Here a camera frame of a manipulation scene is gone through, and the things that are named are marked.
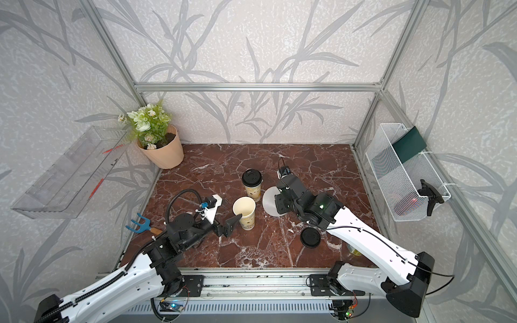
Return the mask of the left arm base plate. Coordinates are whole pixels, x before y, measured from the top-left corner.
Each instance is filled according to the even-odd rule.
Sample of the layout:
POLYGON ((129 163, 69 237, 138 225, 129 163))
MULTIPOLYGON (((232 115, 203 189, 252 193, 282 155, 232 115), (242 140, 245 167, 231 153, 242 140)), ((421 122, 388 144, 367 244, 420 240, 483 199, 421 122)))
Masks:
POLYGON ((185 275, 180 284, 178 297, 200 297, 203 290, 203 275, 185 275))

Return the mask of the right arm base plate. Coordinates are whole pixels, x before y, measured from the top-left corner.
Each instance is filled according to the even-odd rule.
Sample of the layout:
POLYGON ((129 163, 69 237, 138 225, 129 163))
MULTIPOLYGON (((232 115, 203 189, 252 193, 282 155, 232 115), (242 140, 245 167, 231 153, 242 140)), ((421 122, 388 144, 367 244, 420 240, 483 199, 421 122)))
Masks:
POLYGON ((333 299, 351 299, 354 296, 367 296, 367 293, 361 291, 349 291, 345 290, 344 292, 334 292, 327 280, 326 274, 318 275, 311 274, 307 278, 305 278, 305 285, 310 290, 310 295, 312 297, 328 297, 333 299))

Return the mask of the milk tea paper cup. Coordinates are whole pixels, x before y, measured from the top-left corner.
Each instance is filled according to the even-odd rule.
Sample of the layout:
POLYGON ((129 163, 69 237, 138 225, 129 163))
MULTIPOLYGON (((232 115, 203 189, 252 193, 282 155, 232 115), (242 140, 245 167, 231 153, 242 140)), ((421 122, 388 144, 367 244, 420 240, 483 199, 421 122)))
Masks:
POLYGON ((261 198, 261 184, 258 187, 253 187, 253 188, 244 186, 247 196, 252 198, 255 202, 258 202, 261 198))

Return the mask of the round leak-proof paper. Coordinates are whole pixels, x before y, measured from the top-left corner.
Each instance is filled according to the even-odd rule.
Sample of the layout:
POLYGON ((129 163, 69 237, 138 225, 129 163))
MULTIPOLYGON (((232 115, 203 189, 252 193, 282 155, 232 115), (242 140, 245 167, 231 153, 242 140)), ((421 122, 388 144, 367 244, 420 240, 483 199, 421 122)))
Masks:
POLYGON ((280 214, 277 211, 277 207, 275 204, 275 196, 279 195, 280 191, 277 187, 268 188, 262 197, 263 209, 271 217, 281 217, 283 214, 280 214))

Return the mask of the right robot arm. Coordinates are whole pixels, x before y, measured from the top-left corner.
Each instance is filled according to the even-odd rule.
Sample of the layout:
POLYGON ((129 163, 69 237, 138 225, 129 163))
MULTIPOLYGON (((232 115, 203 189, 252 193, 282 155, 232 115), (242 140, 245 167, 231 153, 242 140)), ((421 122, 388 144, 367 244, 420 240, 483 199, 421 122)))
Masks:
POLYGON ((281 175, 277 188, 279 213, 295 213, 302 222, 340 238, 376 265, 367 268, 337 261, 327 274, 329 289, 335 295, 359 291, 384 296, 403 314, 420 316, 435 263, 432 256, 396 245, 335 197, 323 192, 313 195, 294 174, 281 175))

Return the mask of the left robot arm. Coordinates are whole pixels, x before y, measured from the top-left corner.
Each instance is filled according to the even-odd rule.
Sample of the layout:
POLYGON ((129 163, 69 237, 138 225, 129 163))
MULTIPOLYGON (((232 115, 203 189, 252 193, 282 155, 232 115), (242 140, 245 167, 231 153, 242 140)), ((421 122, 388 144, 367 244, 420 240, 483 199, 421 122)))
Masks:
POLYGON ((184 252, 208 234, 229 237, 241 217, 220 224, 178 215, 124 267, 78 292, 41 301, 35 322, 108 322, 141 301, 181 293, 186 283, 177 263, 184 252))

